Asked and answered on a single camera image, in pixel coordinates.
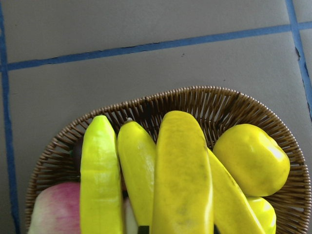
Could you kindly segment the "yellow banana short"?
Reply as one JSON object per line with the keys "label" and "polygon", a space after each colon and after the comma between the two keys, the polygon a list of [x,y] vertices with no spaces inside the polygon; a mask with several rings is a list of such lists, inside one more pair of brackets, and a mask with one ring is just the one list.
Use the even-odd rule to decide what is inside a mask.
{"label": "yellow banana short", "polygon": [[151,226],[156,144],[136,121],[126,121],[117,136],[119,161],[139,226]]}

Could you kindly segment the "large yellow banana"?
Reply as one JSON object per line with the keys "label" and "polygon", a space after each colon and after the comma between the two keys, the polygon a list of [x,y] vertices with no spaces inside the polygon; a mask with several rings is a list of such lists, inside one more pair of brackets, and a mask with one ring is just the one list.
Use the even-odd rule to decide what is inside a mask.
{"label": "large yellow banana", "polygon": [[197,120],[168,112],[156,143],[153,234],[212,234],[213,187],[206,140]]}

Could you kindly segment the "bright yellow-green banana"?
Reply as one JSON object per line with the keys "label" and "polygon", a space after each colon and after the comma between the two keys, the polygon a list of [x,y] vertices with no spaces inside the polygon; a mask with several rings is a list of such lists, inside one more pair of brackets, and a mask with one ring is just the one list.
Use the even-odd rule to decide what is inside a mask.
{"label": "bright yellow-green banana", "polygon": [[123,197],[116,134],[106,116],[96,116],[82,144],[80,230],[83,234],[122,234]]}

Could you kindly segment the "yellow banana with brown tip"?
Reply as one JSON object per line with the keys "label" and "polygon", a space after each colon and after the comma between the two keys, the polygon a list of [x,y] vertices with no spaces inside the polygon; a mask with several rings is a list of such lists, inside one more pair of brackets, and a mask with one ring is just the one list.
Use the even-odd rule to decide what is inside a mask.
{"label": "yellow banana with brown tip", "polygon": [[221,234],[263,234],[264,229],[242,190],[211,150],[214,223]]}

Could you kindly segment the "brown wicker basket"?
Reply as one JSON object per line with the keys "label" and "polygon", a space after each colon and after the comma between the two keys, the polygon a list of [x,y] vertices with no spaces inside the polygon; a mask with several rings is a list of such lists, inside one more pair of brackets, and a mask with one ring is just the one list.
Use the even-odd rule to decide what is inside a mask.
{"label": "brown wicker basket", "polygon": [[311,226],[312,187],[304,155],[284,122],[264,104],[241,92],[216,86],[192,86],[101,107],[65,126],[39,156],[25,196],[25,226],[30,227],[37,196],[52,185],[79,181],[71,150],[93,117],[107,116],[115,132],[126,119],[140,123],[157,139],[163,116],[172,110],[192,114],[212,148],[230,127],[250,123],[263,129],[284,150],[291,169],[284,187],[268,197],[277,217],[279,234],[306,234]]}

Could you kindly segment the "dark purple plum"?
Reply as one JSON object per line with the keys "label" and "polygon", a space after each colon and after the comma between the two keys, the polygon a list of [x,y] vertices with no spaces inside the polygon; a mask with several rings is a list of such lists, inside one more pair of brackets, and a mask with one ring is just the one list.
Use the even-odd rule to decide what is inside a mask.
{"label": "dark purple plum", "polygon": [[78,172],[80,172],[81,156],[82,156],[82,144],[76,144],[72,150],[72,157],[74,167]]}

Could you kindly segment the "pale green apple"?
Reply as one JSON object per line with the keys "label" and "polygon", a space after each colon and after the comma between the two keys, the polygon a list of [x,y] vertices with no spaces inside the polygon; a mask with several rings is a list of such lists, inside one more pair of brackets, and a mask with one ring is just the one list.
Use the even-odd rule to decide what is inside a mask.
{"label": "pale green apple", "polygon": [[129,198],[126,198],[124,200],[124,212],[125,212],[126,233],[137,234],[138,225]]}

